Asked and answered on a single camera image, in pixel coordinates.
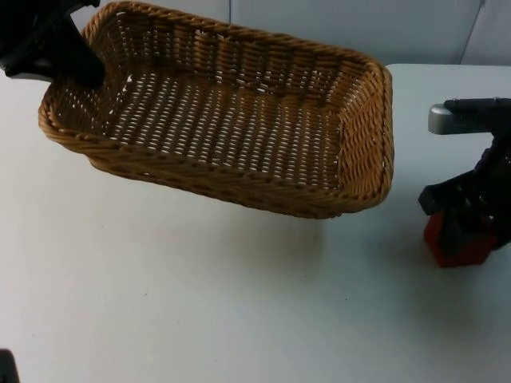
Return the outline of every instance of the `wicker basket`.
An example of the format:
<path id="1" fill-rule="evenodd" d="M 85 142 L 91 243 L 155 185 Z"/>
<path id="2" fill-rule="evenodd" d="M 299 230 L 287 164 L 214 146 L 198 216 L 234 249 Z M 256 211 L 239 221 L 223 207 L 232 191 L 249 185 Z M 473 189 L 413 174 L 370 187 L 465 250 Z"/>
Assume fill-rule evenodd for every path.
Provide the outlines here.
<path id="1" fill-rule="evenodd" d="M 386 197 L 391 79 L 370 57 L 137 2 L 85 36 L 105 83 L 56 80 L 39 123 L 94 167 L 309 218 Z"/>

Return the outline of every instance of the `rectangular basket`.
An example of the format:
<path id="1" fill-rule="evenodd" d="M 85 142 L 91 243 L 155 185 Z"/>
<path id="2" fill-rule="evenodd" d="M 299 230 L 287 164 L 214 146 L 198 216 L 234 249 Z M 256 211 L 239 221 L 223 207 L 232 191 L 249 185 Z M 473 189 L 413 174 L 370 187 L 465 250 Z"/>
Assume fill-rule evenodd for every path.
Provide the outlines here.
<path id="1" fill-rule="evenodd" d="M 84 34 L 105 83 L 57 79 L 39 124 L 94 167 L 307 218 L 386 197 L 391 79 L 370 57 L 138 2 Z"/>

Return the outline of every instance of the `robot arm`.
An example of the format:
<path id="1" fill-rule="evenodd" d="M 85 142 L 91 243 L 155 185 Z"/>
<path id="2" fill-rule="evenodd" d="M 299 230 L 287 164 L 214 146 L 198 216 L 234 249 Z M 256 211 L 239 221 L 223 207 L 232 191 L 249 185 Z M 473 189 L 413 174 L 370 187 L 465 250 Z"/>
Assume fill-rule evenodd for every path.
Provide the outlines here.
<path id="1" fill-rule="evenodd" d="M 100 0 L 0 0 L 0 67 L 11 78 L 51 81 L 59 74 L 99 86 L 105 67 L 71 19 Z"/>

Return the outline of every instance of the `wicker weave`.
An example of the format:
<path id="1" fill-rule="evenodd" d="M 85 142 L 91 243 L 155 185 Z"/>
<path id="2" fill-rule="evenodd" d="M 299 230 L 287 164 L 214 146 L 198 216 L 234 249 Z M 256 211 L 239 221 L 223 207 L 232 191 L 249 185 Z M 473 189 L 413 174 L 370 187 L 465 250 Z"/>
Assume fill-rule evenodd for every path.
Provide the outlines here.
<path id="1" fill-rule="evenodd" d="M 309 218 L 386 197 L 391 79 L 370 57 L 137 2 L 85 36 L 104 85 L 58 79 L 39 123 L 94 167 Z"/>

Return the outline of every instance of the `black object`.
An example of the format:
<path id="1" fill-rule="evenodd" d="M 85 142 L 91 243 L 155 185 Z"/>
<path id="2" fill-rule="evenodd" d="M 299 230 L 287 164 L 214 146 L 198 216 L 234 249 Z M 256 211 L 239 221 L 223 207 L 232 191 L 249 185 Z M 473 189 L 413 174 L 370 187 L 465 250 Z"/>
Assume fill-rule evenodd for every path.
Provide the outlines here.
<path id="1" fill-rule="evenodd" d="M 19 383 L 14 356 L 7 349 L 0 349 L 0 383 Z"/>
<path id="2" fill-rule="evenodd" d="M 443 104 L 447 113 L 438 106 L 431 109 L 430 130 L 439 124 L 442 134 L 451 127 L 453 134 L 463 127 L 467 133 L 491 132 L 493 143 L 474 170 L 427 186 L 420 195 L 427 215 L 443 214 L 437 245 L 445 257 L 482 236 L 496 239 L 494 250 L 503 247 L 511 241 L 511 99 L 450 100 Z"/>
<path id="3" fill-rule="evenodd" d="M 70 14 L 100 0 L 0 0 L 0 67 L 11 78 L 51 80 L 59 74 L 99 86 L 105 67 Z"/>

